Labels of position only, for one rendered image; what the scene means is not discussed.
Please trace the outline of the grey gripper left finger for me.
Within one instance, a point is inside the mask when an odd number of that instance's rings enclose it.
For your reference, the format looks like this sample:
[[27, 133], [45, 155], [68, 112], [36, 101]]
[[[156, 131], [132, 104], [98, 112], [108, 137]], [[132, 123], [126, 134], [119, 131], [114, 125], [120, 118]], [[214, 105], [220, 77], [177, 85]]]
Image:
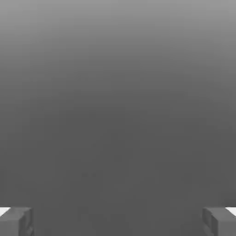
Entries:
[[0, 236], [34, 236], [31, 207], [0, 207]]

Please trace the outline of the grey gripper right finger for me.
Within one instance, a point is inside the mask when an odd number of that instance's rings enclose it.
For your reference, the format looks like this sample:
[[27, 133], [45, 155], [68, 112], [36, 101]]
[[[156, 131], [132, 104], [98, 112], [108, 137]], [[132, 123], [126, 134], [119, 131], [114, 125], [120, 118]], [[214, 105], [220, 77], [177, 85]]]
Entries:
[[236, 207], [205, 207], [201, 218], [206, 236], [236, 236]]

